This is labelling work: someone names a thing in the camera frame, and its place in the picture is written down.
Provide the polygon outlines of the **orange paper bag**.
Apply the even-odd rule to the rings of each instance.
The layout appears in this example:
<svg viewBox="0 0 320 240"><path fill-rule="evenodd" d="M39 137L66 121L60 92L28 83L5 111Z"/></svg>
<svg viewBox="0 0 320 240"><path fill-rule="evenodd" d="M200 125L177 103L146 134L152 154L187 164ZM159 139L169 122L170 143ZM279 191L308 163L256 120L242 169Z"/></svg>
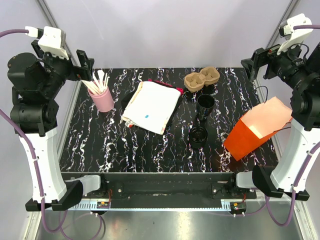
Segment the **orange paper bag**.
<svg viewBox="0 0 320 240"><path fill-rule="evenodd" d="M291 120L292 110L277 97L272 97L248 110L235 124L223 145L239 161Z"/></svg>

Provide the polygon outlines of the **brown pulp cup carrier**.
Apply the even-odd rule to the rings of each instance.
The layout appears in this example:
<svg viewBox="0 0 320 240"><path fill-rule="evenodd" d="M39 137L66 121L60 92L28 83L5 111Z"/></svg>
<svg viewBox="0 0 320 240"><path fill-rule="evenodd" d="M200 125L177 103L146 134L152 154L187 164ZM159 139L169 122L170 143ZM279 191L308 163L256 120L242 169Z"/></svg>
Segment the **brown pulp cup carrier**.
<svg viewBox="0 0 320 240"><path fill-rule="evenodd" d="M203 88L206 76L201 73L193 72L184 77L184 86L192 93Z"/></svg>

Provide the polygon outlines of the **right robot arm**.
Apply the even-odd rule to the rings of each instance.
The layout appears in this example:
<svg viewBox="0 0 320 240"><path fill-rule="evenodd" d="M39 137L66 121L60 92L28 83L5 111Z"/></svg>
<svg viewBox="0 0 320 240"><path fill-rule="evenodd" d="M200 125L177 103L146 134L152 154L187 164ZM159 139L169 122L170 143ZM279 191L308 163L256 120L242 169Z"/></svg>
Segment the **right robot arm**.
<svg viewBox="0 0 320 240"><path fill-rule="evenodd" d="M268 197L307 201L309 172L320 153L320 47L309 57L300 58L301 44L285 51L280 45L259 48L241 61L247 76L255 80L266 66L264 79L279 77L292 89L290 136L277 166L256 165L252 171L237 173L227 185L228 195L239 198L245 189L258 189Z"/></svg>

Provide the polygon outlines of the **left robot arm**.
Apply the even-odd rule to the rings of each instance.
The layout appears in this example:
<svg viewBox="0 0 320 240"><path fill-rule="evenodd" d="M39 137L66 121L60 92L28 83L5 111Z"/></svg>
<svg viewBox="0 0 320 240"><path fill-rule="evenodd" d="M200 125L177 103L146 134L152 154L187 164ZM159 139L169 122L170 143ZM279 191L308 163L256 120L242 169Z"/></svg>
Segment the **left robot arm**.
<svg viewBox="0 0 320 240"><path fill-rule="evenodd" d="M32 198L26 203L29 212L66 211L84 195L103 198L108 186L98 175L64 180L59 166L57 113L55 97L67 80L91 80L94 59L85 51L76 52L80 65L69 55L57 56L32 42L34 53L23 52L8 61L8 79L12 87L13 107L10 120L25 149L33 184Z"/></svg>

